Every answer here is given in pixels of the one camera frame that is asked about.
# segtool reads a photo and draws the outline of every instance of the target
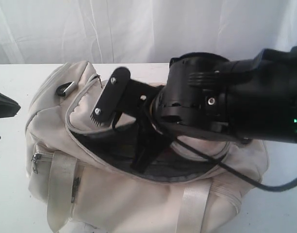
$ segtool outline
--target white curtain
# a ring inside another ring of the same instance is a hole
[[[229,59],[297,45],[297,0],[0,0],[0,64]]]

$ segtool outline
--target bag strap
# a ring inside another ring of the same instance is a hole
[[[52,158],[49,173],[47,222],[57,233],[71,215],[72,187],[77,159],[61,151]]]
[[[201,233],[211,184],[211,179],[205,179],[184,189],[176,233]]]

